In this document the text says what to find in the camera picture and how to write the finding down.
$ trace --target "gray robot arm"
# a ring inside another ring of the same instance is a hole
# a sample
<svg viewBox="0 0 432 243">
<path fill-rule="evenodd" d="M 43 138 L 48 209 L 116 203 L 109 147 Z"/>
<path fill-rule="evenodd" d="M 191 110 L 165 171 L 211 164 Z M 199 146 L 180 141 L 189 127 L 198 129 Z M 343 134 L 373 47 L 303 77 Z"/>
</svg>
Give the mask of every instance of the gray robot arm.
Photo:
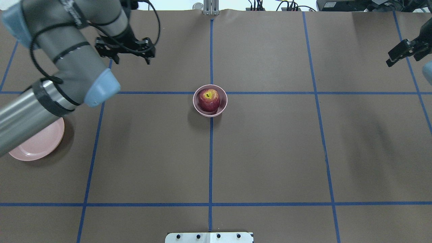
<svg viewBox="0 0 432 243">
<path fill-rule="evenodd" d="M 22 0 L 3 13 L 3 23 L 28 48 L 38 35 L 35 43 L 59 71 L 37 80 L 0 109 L 0 156 L 80 104 L 97 106 L 120 90 L 120 84 L 100 58 L 116 60 L 120 48 L 111 43 L 112 48 L 107 49 L 110 43 L 106 42 L 116 41 L 132 50 L 142 44 L 135 39 L 119 0 Z M 99 28 L 99 53 L 79 30 L 88 23 Z M 148 58 L 143 52 L 134 54 Z"/>
</svg>

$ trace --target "silver metal tube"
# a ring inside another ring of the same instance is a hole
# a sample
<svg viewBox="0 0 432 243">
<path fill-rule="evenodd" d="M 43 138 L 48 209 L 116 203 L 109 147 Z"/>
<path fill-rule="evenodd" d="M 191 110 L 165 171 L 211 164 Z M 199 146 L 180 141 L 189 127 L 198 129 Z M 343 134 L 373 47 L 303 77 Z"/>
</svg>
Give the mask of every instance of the silver metal tube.
<svg viewBox="0 0 432 243">
<path fill-rule="evenodd" d="M 58 119 L 30 89 L 0 109 L 0 157 Z"/>
</svg>

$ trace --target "apple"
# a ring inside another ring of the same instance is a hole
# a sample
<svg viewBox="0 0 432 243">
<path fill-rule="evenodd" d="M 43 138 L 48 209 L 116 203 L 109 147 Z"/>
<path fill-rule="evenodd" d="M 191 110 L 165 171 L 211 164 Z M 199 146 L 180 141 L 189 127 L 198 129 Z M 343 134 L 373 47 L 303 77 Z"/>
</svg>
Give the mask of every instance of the apple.
<svg viewBox="0 0 432 243">
<path fill-rule="evenodd" d="M 215 112 L 220 105 L 219 93 L 214 89 L 203 89 L 198 93 L 198 106 L 205 112 Z"/>
</svg>

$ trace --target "white metal plate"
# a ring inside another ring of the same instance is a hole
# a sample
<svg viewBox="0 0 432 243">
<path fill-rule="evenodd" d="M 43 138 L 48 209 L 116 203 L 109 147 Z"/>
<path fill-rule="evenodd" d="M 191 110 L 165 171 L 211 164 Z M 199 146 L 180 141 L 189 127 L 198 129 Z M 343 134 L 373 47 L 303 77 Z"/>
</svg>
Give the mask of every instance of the white metal plate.
<svg viewBox="0 0 432 243">
<path fill-rule="evenodd" d="M 219 233 L 169 233 L 165 243 L 253 243 L 254 233 L 219 232 Z"/>
</svg>

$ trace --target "white label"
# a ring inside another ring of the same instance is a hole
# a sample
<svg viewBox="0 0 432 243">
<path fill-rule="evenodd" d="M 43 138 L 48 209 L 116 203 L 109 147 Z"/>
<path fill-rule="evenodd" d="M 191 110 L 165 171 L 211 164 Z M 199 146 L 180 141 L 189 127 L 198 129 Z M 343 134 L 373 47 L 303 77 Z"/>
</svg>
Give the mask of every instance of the white label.
<svg viewBox="0 0 432 243">
<path fill-rule="evenodd" d="M 328 2 L 328 3 L 325 3 L 324 7 L 325 7 L 325 8 L 332 8 L 332 7 L 334 7 L 335 5 L 336 5 L 336 2 Z"/>
</svg>

